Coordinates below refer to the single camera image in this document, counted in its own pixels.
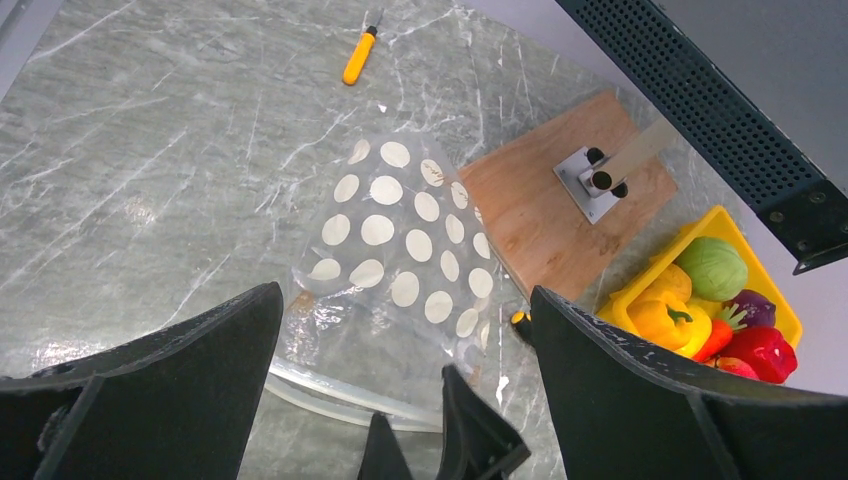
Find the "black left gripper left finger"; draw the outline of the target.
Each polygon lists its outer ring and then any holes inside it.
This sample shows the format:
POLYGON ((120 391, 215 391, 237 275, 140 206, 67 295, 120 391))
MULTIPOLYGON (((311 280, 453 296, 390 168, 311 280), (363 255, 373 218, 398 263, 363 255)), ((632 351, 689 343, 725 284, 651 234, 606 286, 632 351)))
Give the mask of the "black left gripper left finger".
POLYGON ((233 479, 284 310, 258 285, 117 347, 1 381, 5 479, 233 479))

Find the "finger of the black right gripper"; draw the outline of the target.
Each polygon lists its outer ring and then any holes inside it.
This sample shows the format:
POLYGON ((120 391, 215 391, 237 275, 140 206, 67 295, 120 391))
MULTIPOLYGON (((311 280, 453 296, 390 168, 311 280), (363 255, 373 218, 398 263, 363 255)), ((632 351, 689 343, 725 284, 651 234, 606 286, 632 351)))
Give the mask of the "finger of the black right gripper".
POLYGON ((518 431, 465 381, 442 369, 443 448, 438 479, 506 479, 531 452, 518 431))
POLYGON ((375 412, 370 420, 358 480, 412 480, 387 417, 375 412))

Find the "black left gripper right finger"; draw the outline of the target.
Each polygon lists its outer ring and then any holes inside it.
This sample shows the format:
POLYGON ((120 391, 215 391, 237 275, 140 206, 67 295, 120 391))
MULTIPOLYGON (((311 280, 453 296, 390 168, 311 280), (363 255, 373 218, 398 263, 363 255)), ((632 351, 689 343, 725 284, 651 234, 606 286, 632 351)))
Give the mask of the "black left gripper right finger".
POLYGON ((696 363, 553 291, 532 343, 571 479, 843 479, 847 400, 696 363))

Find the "yellow bell pepper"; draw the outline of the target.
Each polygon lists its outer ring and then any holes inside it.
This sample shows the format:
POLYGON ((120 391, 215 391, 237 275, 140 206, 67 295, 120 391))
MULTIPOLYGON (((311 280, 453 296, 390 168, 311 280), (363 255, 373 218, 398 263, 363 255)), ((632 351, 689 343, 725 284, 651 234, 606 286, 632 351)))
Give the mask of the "yellow bell pepper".
POLYGON ((649 289, 627 308, 639 335, 668 350, 677 350, 692 338, 693 317, 673 292, 649 289))

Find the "green cabbage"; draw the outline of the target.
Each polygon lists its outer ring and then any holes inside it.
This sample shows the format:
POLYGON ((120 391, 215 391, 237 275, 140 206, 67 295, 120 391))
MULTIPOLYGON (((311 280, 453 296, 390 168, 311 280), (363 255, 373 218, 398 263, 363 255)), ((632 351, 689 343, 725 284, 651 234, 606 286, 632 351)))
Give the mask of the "green cabbage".
POLYGON ((727 241, 709 236, 695 238, 675 259, 692 282, 693 293, 708 301, 734 298, 749 278, 748 266, 727 241))

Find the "clear polka dot zip bag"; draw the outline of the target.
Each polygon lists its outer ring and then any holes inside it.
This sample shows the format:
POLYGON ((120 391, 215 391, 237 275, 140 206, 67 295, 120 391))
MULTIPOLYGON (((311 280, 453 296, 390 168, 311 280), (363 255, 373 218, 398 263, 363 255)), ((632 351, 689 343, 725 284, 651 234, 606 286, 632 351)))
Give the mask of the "clear polka dot zip bag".
POLYGON ((358 140, 290 274, 266 389, 302 409, 401 431, 442 429, 442 369, 477 385, 498 334, 502 271, 437 141, 358 140))

